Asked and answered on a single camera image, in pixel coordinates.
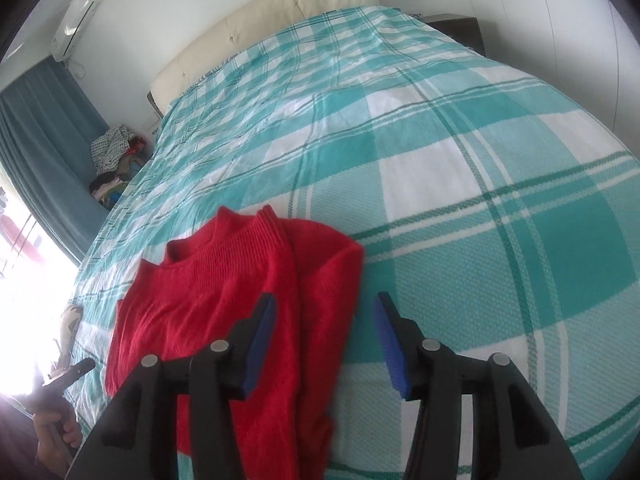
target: plaid bedsheet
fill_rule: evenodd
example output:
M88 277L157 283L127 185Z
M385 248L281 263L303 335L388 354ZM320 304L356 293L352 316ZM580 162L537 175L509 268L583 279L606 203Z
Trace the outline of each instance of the plaid bedsheet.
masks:
M510 355L586 478L612 471L640 424L640 165L552 87L384 7L289 27L173 104L79 273L75 356L98 361L70 391L86 427L140 258L221 205L265 203L366 250L327 479L400 479L408 457L417 406L382 361L379 290L457 352Z

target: white wall-mounted air conditioner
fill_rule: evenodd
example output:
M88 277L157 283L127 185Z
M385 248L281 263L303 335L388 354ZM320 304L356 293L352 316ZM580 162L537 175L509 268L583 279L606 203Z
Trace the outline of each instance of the white wall-mounted air conditioner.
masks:
M73 0L66 10L56 35L51 41L51 55L56 61L64 61L78 43L82 30L95 14L102 0Z

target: silver rivet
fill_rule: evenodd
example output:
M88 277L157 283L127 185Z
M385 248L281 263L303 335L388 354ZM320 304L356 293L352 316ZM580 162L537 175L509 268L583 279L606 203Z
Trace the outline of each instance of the silver rivet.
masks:
M210 346L211 350L214 352L224 352L227 348L229 348L229 343L224 339L216 339Z
M440 350L440 342L428 337L427 339L423 340L422 348L428 350L429 352L435 352L436 350Z
M511 362L509 356L507 354L503 354L502 352L498 352L494 354L494 362L500 366L506 366Z
M143 365L143 367L145 368L151 368L152 366L155 366L156 363L158 362L158 356L155 356L153 354L148 354L145 355L142 358L142 361L140 361Z

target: curtain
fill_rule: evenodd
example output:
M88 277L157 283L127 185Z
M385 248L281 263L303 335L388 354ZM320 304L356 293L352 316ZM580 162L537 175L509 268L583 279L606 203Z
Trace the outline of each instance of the curtain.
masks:
M107 216L88 190L96 175L91 142L107 129L52 57L0 92L0 164L41 227L76 263Z

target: headboard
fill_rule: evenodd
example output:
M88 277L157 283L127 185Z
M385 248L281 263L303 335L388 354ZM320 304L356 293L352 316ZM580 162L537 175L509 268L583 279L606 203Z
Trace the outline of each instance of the headboard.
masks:
M378 0L252 0L223 18L178 54L151 83L149 102L159 114L225 59L283 28L323 12L378 5Z

